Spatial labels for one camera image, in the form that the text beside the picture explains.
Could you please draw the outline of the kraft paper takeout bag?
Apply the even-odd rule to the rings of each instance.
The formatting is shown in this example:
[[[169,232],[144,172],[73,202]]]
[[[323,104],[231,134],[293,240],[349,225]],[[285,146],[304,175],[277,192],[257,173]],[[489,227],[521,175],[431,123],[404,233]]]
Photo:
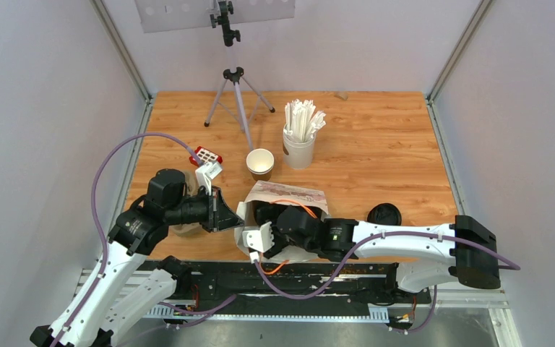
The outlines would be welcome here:
[[[236,210],[236,214],[244,219],[244,225],[234,229],[234,238],[236,246],[245,255],[249,255],[251,251],[246,248],[248,236],[244,233],[244,229],[253,226],[253,205],[259,205],[261,202],[275,203],[279,207],[301,207],[303,210],[312,211],[319,219],[330,217],[326,195],[322,190],[257,181],[246,199],[238,204]],[[258,252],[255,258],[260,261],[262,272],[269,276],[276,274],[285,265],[318,260],[319,256],[288,241],[285,248],[275,256],[270,257]]]

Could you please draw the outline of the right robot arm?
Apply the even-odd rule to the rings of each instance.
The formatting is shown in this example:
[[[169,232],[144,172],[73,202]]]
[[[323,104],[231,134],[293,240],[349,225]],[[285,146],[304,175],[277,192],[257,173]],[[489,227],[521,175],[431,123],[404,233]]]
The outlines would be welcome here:
[[[301,207],[285,206],[276,218],[247,231],[244,246],[252,260],[270,259],[294,246],[332,262],[371,257],[407,257],[384,281],[392,301],[429,286],[459,282],[477,289],[501,286],[496,236],[475,218],[458,215],[435,226],[387,226],[368,221],[312,217]]]

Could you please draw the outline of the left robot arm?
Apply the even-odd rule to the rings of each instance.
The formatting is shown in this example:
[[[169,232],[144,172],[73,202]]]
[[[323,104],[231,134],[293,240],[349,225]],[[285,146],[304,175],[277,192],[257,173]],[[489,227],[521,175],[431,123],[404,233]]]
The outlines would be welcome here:
[[[170,295],[192,291],[191,268],[168,256],[141,285],[120,299],[128,279],[168,235],[170,226],[198,223],[207,232],[240,227],[237,216],[218,187],[201,186],[186,192],[185,174],[163,169],[149,181],[146,194],[120,214],[106,239],[106,253],[74,297],[51,325],[30,336],[35,346],[116,346],[126,332],[156,304]]]

